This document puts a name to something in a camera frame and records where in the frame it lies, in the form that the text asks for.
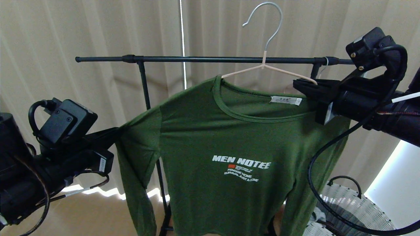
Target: beige curtain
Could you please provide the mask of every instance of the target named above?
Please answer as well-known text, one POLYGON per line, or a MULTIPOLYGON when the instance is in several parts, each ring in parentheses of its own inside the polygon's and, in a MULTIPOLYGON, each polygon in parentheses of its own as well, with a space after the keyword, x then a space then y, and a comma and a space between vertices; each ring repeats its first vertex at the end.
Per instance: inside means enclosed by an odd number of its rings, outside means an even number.
MULTIPOLYGON (((75 56, 181 56, 181 11, 186 56, 262 56, 265 42, 278 26, 278 12, 263 6, 242 28, 252 9, 263 1, 242 0, 78 0, 1 1, 1 109, 15 116, 25 139, 35 144, 27 121, 30 105, 41 99, 72 99, 99 116, 91 132, 119 126, 144 112, 138 67, 123 62, 76 63, 75 56)), ((345 46, 375 26, 409 52, 405 91, 420 65, 420 2, 417 0, 274 1, 283 23, 268 47, 268 57, 348 58, 345 46)), ((254 64, 186 63, 187 86, 254 64)), ((310 75, 310 65, 275 65, 310 75)), ((353 66, 331 66, 323 79, 343 79, 353 66)), ((373 77, 382 73, 368 73, 373 77)), ((152 107, 182 91, 182 63, 146 63, 152 107)), ((292 77, 268 70, 228 78, 236 85, 270 92, 296 92, 292 77)), ((47 115, 38 111, 40 126, 47 115)), ((369 186, 394 150, 398 139, 360 129, 349 138, 333 173, 369 186)), ((78 179, 90 186, 100 178, 78 179)), ((158 186, 156 173, 149 188, 158 186)), ((123 193, 118 160, 111 183, 123 193)))

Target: shirt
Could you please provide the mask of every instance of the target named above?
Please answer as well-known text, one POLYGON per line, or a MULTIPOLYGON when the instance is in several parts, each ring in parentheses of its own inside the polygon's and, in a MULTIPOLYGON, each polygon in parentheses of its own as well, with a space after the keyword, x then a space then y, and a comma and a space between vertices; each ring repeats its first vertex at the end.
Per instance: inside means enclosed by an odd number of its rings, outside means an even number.
MULTIPOLYGON (((309 160, 350 123, 336 117, 317 124, 315 107, 305 96, 273 96, 217 76, 123 125, 116 145, 138 235, 156 234, 145 189, 159 157, 177 235, 263 235, 285 199, 281 234, 302 235, 316 204, 306 180, 309 160)), ((316 161, 312 178, 318 190, 345 142, 316 161)))

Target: black handle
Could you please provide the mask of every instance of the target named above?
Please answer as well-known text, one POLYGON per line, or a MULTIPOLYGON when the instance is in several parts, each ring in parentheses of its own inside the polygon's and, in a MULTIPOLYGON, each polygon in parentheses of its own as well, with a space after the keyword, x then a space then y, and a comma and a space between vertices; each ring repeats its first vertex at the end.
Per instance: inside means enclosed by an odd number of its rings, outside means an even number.
POLYGON ((359 191, 357 197, 362 199, 362 188, 360 187, 359 183, 350 176, 336 176, 336 177, 330 179, 330 181, 328 182, 327 185, 329 185, 329 186, 333 185, 333 181, 338 179, 338 178, 346 178, 346 179, 349 179, 349 180, 353 181, 354 184, 357 186, 357 190, 359 191))

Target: white wall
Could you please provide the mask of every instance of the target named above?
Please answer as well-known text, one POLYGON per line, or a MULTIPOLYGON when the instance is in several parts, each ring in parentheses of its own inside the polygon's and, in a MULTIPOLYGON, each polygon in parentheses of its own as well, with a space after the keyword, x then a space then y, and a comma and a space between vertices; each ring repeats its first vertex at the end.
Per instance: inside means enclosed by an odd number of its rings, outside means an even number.
POLYGON ((420 147, 400 141, 365 195, 402 228, 420 219, 419 181, 420 147))

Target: white clothing tag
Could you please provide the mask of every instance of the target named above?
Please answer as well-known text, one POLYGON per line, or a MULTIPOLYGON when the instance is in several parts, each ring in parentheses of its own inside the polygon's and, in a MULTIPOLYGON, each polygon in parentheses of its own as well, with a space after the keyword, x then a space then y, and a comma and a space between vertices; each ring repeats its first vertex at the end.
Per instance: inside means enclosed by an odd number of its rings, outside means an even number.
POLYGON ((299 106, 302 101, 300 97, 281 97, 281 96, 271 96, 270 102, 286 103, 299 106))
POLYGON ((106 164, 105 158, 101 158, 101 162, 99 163, 99 171, 100 172, 105 172, 105 164, 106 164))

